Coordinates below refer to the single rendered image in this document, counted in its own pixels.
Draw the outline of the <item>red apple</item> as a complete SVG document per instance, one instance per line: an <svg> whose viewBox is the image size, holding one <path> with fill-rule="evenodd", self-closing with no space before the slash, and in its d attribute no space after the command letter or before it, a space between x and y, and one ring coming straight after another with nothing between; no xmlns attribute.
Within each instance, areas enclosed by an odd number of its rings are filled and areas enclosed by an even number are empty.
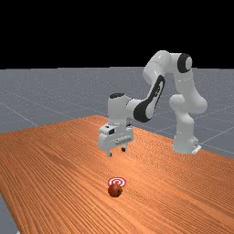
<svg viewBox="0 0 234 234"><path fill-rule="evenodd" d="M122 187L116 184L112 184L108 188L108 193L111 197L118 197L122 193Z"/></svg>

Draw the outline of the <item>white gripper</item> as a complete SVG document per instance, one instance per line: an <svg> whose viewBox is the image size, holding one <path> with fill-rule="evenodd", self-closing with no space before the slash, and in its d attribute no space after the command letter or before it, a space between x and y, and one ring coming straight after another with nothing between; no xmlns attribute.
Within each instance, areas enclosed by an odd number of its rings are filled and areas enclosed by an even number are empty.
<svg viewBox="0 0 234 234"><path fill-rule="evenodd" d="M122 145L122 152L126 152L127 144L133 140L133 126L130 122L110 125L106 123L100 130L99 148L112 157L112 148Z"/></svg>

